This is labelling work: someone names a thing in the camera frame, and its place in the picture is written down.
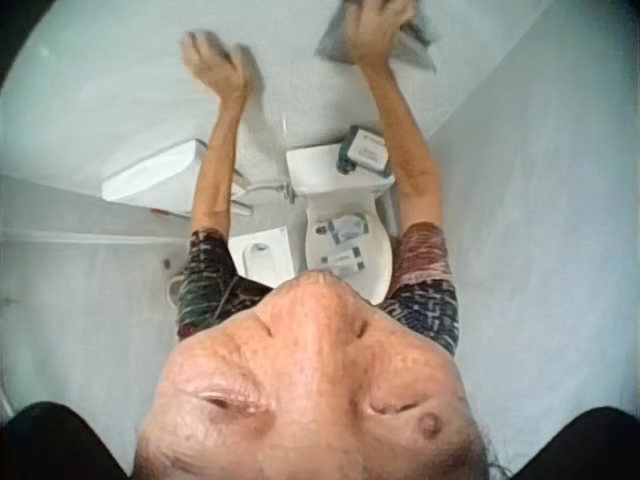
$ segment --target toilet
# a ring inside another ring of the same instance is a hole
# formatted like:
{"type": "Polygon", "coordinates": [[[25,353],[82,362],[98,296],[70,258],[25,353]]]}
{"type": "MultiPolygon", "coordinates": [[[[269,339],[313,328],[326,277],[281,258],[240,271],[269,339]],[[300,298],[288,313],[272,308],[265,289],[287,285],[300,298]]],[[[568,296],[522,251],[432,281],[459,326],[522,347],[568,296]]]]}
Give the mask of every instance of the toilet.
{"type": "Polygon", "coordinates": [[[287,152],[291,186],[306,205],[307,268],[329,270],[327,258],[357,252],[359,266],[363,264],[364,268],[338,276],[376,305],[385,299],[393,271],[391,242],[377,212],[376,199],[393,186],[395,178],[382,178],[363,168],[343,175],[336,169],[339,151],[340,144],[287,152]],[[327,233],[329,221],[354,218],[352,215],[366,219],[367,233],[346,241],[327,233]]]}

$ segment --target short sleeve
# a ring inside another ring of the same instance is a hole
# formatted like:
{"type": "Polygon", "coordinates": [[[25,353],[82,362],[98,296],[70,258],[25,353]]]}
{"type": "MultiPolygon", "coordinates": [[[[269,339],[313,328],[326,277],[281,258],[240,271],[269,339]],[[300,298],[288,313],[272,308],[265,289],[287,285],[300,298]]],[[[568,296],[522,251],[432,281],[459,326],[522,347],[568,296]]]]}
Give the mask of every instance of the short sleeve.
{"type": "Polygon", "coordinates": [[[458,300],[440,227],[418,223],[403,235],[389,295],[379,308],[455,354],[458,300]]]}
{"type": "Polygon", "coordinates": [[[238,275],[231,252],[217,230],[191,237],[184,282],[178,295],[178,337],[184,340],[256,306],[271,289],[238,275]]]}

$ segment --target gray cloth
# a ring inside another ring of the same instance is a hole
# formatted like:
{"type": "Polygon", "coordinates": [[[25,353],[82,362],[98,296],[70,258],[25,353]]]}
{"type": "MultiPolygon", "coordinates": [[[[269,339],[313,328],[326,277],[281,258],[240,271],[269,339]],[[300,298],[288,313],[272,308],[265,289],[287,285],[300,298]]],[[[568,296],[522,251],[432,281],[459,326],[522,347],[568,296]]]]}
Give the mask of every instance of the gray cloth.
{"type": "MultiPolygon", "coordinates": [[[[360,4],[362,0],[344,1],[360,4]]],[[[338,11],[329,22],[316,55],[331,62],[353,64],[345,41],[344,1],[340,1],[338,11]]],[[[435,71],[435,65],[429,55],[429,46],[435,40],[436,33],[423,11],[422,0],[417,0],[417,3],[418,13],[409,24],[403,27],[392,57],[407,65],[435,71]]]]}

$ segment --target toilet tank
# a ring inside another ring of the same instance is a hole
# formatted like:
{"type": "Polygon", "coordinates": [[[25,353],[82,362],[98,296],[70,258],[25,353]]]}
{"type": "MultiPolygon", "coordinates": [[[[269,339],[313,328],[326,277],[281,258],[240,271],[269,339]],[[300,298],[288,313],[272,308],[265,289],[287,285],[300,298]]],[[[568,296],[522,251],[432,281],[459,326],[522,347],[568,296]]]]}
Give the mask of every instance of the toilet tank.
{"type": "Polygon", "coordinates": [[[326,196],[351,191],[353,194],[382,195],[395,182],[364,168],[348,175],[336,169],[340,144],[308,147],[287,152],[291,186],[302,197],[326,196]]]}

